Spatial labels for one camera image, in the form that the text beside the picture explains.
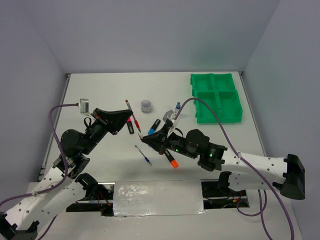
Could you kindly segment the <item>blue gel pen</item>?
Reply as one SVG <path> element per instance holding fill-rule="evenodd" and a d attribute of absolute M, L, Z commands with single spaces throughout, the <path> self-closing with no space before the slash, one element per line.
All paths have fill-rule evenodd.
<path fill-rule="evenodd" d="M 145 159 L 145 161 L 150 165 L 152 166 L 152 163 L 150 162 L 150 160 L 146 157 L 146 155 L 141 151 L 141 149 L 135 145 L 135 148 L 138 150 L 138 152 L 143 156 L 143 158 Z"/>

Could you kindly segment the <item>red gel pen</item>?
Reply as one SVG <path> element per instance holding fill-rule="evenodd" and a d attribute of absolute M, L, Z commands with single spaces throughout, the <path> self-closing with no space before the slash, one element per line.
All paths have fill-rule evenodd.
<path fill-rule="evenodd" d="M 129 101 L 128 101 L 127 99 L 125 100 L 125 103 L 126 103 L 128 109 L 129 109 L 130 111 L 134 112 L 133 109 L 132 109 L 132 107 L 131 107 L 131 105 L 130 105 L 130 103 L 129 103 Z M 138 123 L 138 121 L 137 121 L 136 116 L 135 116 L 134 113 L 132 113 L 132 117 L 133 117 L 135 126 L 136 126 L 136 128 L 138 129 L 138 132 L 141 134 L 142 131 L 141 131 L 140 125 L 139 125 L 139 123 Z"/>

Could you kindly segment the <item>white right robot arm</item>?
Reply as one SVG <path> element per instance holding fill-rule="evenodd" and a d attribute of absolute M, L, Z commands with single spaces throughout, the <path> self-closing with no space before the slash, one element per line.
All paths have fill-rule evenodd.
<path fill-rule="evenodd" d="M 168 124 L 141 141 L 158 152 L 173 151 L 191 159 L 206 171 L 218 171 L 217 190 L 223 196 L 242 190 L 275 190 L 283 197 L 304 200 L 305 167 L 297 155 L 266 157 L 234 152 L 230 147 L 214 144 L 199 129 L 185 137 L 175 134 Z"/>

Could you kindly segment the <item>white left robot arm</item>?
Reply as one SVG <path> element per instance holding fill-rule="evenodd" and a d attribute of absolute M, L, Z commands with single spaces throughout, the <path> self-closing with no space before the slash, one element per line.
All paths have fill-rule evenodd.
<path fill-rule="evenodd" d="M 85 132 L 66 130 L 58 143 L 59 157 L 53 166 L 19 202 L 0 214 L 0 234 L 6 240 L 34 240 L 38 231 L 72 203 L 91 200 L 105 191 L 90 174 L 84 173 L 88 155 L 107 133 L 117 135 L 133 112 L 95 108 L 84 120 Z"/>

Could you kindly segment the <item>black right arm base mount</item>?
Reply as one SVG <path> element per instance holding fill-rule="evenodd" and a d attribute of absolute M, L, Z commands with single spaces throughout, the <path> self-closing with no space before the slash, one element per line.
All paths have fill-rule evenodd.
<path fill-rule="evenodd" d="M 205 210 L 248 208 L 249 201 L 245 190 L 235 193 L 221 193 L 217 181 L 202 181 L 203 207 Z"/>

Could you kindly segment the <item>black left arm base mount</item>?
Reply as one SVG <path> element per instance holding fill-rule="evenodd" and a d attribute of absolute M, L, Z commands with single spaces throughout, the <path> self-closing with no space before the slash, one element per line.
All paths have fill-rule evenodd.
<path fill-rule="evenodd" d="M 96 190 L 66 208 L 67 213 L 98 213 L 103 217 L 114 216 L 115 182 L 99 182 Z"/>

